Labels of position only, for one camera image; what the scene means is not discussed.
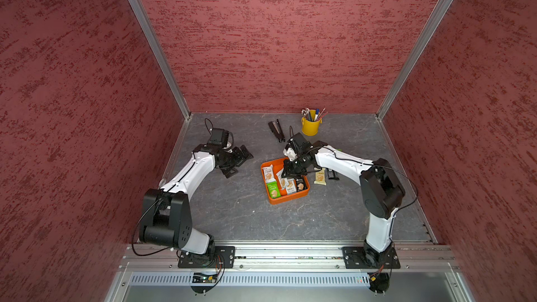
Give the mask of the black cookie pack bottom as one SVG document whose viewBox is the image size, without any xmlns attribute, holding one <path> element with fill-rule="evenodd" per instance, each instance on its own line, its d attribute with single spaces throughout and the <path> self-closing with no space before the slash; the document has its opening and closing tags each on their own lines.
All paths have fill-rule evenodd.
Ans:
<svg viewBox="0 0 537 302">
<path fill-rule="evenodd" d="M 296 190 L 298 192 L 304 191 L 307 188 L 306 182 L 303 178 L 296 178 L 295 184 L 296 184 Z"/>
</svg>

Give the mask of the black cookie pack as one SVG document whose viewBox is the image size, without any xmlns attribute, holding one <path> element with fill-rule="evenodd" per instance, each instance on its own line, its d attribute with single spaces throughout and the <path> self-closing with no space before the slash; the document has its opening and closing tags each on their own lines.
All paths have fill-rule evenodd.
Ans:
<svg viewBox="0 0 537 302">
<path fill-rule="evenodd" d="M 340 180 L 339 174 L 335 170 L 328 169 L 327 175 L 329 180 Z"/>
<path fill-rule="evenodd" d="M 296 178 L 295 184 L 296 184 L 296 190 L 298 192 L 304 191 L 307 188 L 306 182 L 303 178 Z"/>
</svg>

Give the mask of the cream cookie pack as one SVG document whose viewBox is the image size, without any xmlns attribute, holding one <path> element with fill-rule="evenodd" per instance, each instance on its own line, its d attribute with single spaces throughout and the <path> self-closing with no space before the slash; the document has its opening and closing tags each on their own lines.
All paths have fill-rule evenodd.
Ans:
<svg viewBox="0 0 537 302">
<path fill-rule="evenodd" d="M 314 183 L 316 185 L 326 185 L 327 184 L 327 181 L 326 181 L 326 170 L 325 169 L 320 169 L 318 171 L 315 172 L 315 180 L 314 180 Z"/>
</svg>

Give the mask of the white cookie pack sideways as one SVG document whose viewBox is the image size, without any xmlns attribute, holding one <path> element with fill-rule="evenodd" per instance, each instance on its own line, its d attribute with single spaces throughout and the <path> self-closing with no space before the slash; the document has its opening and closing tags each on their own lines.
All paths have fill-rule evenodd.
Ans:
<svg viewBox="0 0 537 302">
<path fill-rule="evenodd" d="M 283 176 L 284 169 L 279 170 L 276 174 L 278 177 L 278 182 L 280 183 L 281 190 L 285 190 L 288 185 L 288 179 Z"/>
</svg>

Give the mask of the white cookie pack top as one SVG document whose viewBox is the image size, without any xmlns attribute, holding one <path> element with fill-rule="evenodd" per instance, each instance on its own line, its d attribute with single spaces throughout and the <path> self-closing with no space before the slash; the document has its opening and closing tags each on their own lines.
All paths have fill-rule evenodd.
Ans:
<svg viewBox="0 0 537 302">
<path fill-rule="evenodd" d="M 274 169 L 272 165 L 262 167 L 262 171 L 264 174 L 264 182 L 266 184 L 273 183 L 276 181 L 274 176 Z"/>
</svg>

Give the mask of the white cookie pack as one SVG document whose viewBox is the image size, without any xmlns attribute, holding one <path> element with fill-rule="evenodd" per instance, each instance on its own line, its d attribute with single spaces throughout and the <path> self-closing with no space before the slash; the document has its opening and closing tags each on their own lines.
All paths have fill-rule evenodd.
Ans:
<svg viewBox="0 0 537 302">
<path fill-rule="evenodd" d="M 266 184 L 273 183 L 276 181 L 274 176 L 274 169 L 272 165 L 262 167 L 262 171 L 264 174 L 264 182 Z"/>
<path fill-rule="evenodd" d="M 295 194 L 297 193 L 297 188 L 296 188 L 296 181 L 295 179 L 287 179 L 287 183 L 286 183 L 286 193 L 287 195 L 291 195 L 291 194 Z"/>
</svg>

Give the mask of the orange storage box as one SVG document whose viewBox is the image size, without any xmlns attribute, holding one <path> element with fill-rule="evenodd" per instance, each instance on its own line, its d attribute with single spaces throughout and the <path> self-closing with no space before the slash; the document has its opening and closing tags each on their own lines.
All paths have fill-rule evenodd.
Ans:
<svg viewBox="0 0 537 302">
<path fill-rule="evenodd" d="M 262 177 L 263 177 L 263 181 L 264 181 L 264 174 L 263 174 L 263 171 L 262 171 L 262 167 L 265 167 L 265 166 L 269 166 L 269 165 L 272 165 L 273 166 L 273 169 L 274 169 L 274 176 L 275 176 L 275 179 L 276 181 L 278 182 L 278 177 L 277 177 L 277 173 L 279 172 L 279 170 L 283 169 L 284 167 L 284 162 L 288 161 L 288 158 L 280 158 L 280 159 L 276 159 L 276 160 L 273 160 L 273 161 L 269 161 L 269 162 L 264 162 L 261 166 L 260 166 L 260 170 L 261 170 L 261 173 L 262 173 Z M 307 179 L 306 176 L 301 176 L 300 178 L 303 178 L 306 182 L 306 186 L 307 188 L 304 190 L 304 191 L 301 191 L 301 192 L 298 192 L 295 193 L 295 194 L 291 194 L 291 195 L 287 195 L 286 193 L 286 190 L 281 190 L 281 187 L 280 187 L 280 183 L 278 182 L 278 185 L 279 185 L 279 188 L 280 188 L 280 193 L 281 193 L 281 197 L 279 198 L 276 198 L 276 199 L 272 199 L 269 197 L 269 192 L 267 190 L 267 184 L 264 182 L 264 186 L 265 186 L 265 190 L 266 190 L 266 193 L 267 193 L 267 197 L 269 199 L 269 202 L 272 204 L 272 205 L 276 205 L 276 204 L 282 204 L 282 203 L 285 203 L 287 201 L 292 201 L 294 199 L 298 199 L 298 198 L 302 198 L 302 197 L 305 197 L 309 190 L 310 190 L 310 183 Z"/>
</svg>

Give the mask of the green cookie pack bottom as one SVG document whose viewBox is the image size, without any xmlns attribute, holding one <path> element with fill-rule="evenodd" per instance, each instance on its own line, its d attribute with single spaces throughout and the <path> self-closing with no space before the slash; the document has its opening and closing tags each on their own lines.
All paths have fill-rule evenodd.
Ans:
<svg viewBox="0 0 537 302">
<path fill-rule="evenodd" d="M 267 183 L 267 190 L 270 198 L 276 199 L 281 197 L 280 188 L 277 181 Z"/>
</svg>

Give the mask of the white cookie pack bottom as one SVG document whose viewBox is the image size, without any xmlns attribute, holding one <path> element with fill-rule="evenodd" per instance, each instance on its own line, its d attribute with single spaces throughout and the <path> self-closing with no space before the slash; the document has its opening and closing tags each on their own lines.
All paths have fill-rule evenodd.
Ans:
<svg viewBox="0 0 537 302">
<path fill-rule="evenodd" d="M 297 193 L 297 188 L 296 188 L 296 181 L 295 179 L 287 179 L 287 183 L 286 183 L 286 193 L 287 195 L 291 195 L 291 194 L 295 194 Z"/>
</svg>

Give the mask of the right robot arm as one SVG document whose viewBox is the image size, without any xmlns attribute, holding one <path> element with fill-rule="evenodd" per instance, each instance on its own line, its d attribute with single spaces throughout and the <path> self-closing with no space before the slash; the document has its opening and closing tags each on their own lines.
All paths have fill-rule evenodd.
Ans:
<svg viewBox="0 0 537 302">
<path fill-rule="evenodd" d="M 397 268 L 392 229 L 406 191 L 390 163 L 385 159 L 360 159 L 322 141 L 310 143 L 300 134 L 288 141 L 284 155 L 288 158 L 283 165 L 285 177 L 305 176 L 314 166 L 355 181 L 369 211 L 369 230 L 357 256 L 349 259 L 357 260 L 359 268 Z"/>
</svg>

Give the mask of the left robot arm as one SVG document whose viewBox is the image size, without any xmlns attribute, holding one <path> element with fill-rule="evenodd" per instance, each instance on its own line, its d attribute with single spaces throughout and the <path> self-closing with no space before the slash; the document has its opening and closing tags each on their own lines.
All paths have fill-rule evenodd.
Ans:
<svg viewBox="0 0 537 302">
<path fill-rule="evenodd" d="M 141 243 L 177 248 L 212 259 L 214 238 L 193 227 L 190 199 L 213 170 L 219 169 L 230 178 L 252 158 L 244 145 L 227 150 L 217 145 L 198 145 L 190 161 L 171 181 L 145 193 L 142 215 L 136 225 Z"/>
</svg>

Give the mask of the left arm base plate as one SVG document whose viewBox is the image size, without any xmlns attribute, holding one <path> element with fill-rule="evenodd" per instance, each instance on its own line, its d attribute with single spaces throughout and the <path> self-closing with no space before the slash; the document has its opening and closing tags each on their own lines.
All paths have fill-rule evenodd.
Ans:
<svg viewBox="0 0 537 302">
<path fill-rule="evenodd" d="M 234 266 L 236 248 L 234 246 L 215 246 L 206 254 L 186 253 L 178 256 L 178 268 L 230 269 Z"/>
</svg>

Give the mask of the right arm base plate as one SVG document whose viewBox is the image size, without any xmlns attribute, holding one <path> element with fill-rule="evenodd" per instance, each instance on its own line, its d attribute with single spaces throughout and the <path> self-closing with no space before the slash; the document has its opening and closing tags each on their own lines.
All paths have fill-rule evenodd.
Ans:
<svg viewBox="0 0 537 302">
<path fill-rule="evenodd" d="M 399 257 L 393 245 L 379 253 L 370 246 L 343 247 L 343 261 L 347 269 L 366 269 L 377 271 L 384 269 L 400 269 Z"/>
</svg>

